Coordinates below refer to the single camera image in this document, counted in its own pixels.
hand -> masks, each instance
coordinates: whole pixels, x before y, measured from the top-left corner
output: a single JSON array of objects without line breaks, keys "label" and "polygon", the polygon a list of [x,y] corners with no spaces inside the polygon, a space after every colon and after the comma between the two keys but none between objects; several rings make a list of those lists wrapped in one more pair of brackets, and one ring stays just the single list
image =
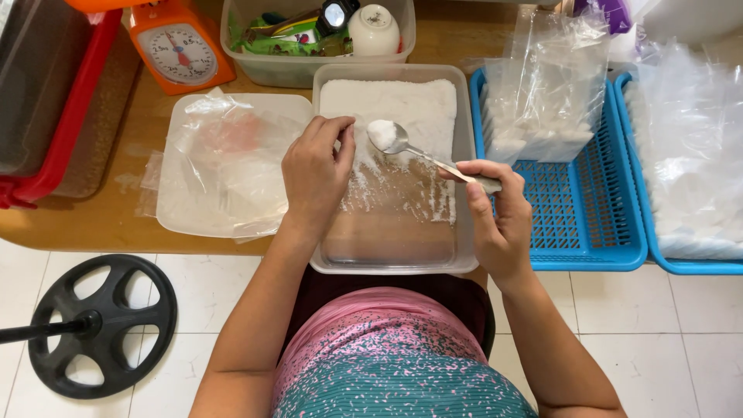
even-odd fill
[{"label": "hand", "polygon": [[[325,232],[348,188],[356,153],[355,121],[350,116],[315,116],[282,161],[289,201],[284,218],[313,238]],[[335,141],[340,141],[337,152]]]},{"label": "hand", "polygon": [[[524,178],[506,164],[486,160],[460,161],[457,168],[462,174],[482,174],[503,184],[503,190],[495,194],[497,217],[482,186],[467,184],[467,205],[475,223],[475,256],[503,291],[531,270],[531,205],[524,198]],[[438,174],[458,180],[442,169]]]}]

scale dial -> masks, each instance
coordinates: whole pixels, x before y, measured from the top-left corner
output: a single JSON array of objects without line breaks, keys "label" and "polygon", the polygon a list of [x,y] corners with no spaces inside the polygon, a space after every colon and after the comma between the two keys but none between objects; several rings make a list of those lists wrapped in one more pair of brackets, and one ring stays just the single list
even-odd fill
[{"label": "scale dial", "polygon": [[208,83],[217,72],[217,59],[193,26],[181,23],[146,30],[137,36],[151,68],[167,80],[186,86]]}]

metal spoon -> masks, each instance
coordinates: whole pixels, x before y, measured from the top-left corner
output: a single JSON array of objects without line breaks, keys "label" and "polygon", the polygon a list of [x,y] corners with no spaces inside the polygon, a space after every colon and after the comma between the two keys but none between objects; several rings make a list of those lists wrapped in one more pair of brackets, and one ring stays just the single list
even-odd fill
[{"label": "metal spoon", "polygon": [[437,166],[443,168],[444,170],[448,171],[449,173],[452,173],[453,175],[459,177],[462,180],[465,180],[467,183],[472,183],[474,181],[478,182],[479,184],[482,184],[482,187],[485,189],[485,193],[487,194],[493,194],[495,192],[499,192],[503,190],[503,187],[501,186],[501,181],[497,179],[491,179],[490,177],[480,176],[480,175],[474,175],[474,176],[467,176],[462,174],[459,170],[457,170],[457,166],[454,163],[450,162],[444,162],[439,161],[434,157],[433,155],[429,154],[428,152],[423,151],[422,149],[418,149],[408,142],[408,132],[400,126],[398,123],[395,123],[395,141],[390,144],[387,149],[380,149],[377,147],[377,145],[372,141],[371,143],[374,144],[374,146],[380,150],[381,152],[384,152],[385,154],[399,154],[403,151],[409,151],[413,154],[416,154],[419,157],[423,157],[428,161],[431,161],[433,164],[436,164]]}]

blue basket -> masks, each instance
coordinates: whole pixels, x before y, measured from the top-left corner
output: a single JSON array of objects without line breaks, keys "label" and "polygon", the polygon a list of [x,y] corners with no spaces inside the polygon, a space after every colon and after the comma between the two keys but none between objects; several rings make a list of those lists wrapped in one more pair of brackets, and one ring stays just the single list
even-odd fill
[{"label": "blue basket", "polygon": [[[470,80],[475,149],[485,158],[479,95],[481,69]],[[647,257],[635,183],[611,84],[601,126],[570,164],[517,161],[533,206],[531,265],[549,271],[632,271]]]},{"label": "blue basket", "polygon": [[637,185],[637,196],[640,200],[640,208],[643,211],[643,224],[648,240],[649,259],[655,261],[663,270],[673,274],[743,274],[743,260],[680,260],[677,258],[664,258],[658,247],[658,239],[655,236],[655,223],[652,219],[650,199],[645,188],[643,179],[643,168],[640,160],[635,155],[635,134],[632,133],[632,125],[629,122],[629,113],[624,103],[622,88],[628,81],[632,80],[629,73],[617,77],[614,81],[614,96],[617,99],[619,118],[622,122],[624,138],[629,148],[629,160],[632,166],[632,174]]}]

black stand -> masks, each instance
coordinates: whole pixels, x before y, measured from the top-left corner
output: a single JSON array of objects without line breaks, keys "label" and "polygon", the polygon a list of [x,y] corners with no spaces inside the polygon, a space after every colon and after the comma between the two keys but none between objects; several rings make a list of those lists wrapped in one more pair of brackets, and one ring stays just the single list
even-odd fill
[{"label": "black stand", "polygon": [[[81,277],[103,266],[111,271],[92,295],[79,299],[73,285]],[[131,309],[124,289],[136,271],[146,274],[160,292],[153,306]],[[54,310],[61,323],[49,324]],[[170,345],[178,308],[167,276],[153,263],[126,254],[103,255],[85,261],[65,273],[40,300],[29,327],[0,330],[0,344],[29,340],[28,355],[36,375],[51,390],[75,399],[97,399],[113,395],[139,382],[155,367]],[[132,368],[122,343],[127,331],[137,325],[155,325],[160,334],[150,354]],[[61,335],[49,352],[47,337]],[[65,369],[78,354],[92,358],[103,373],[102,385],[83,385],[70,380]]]}]

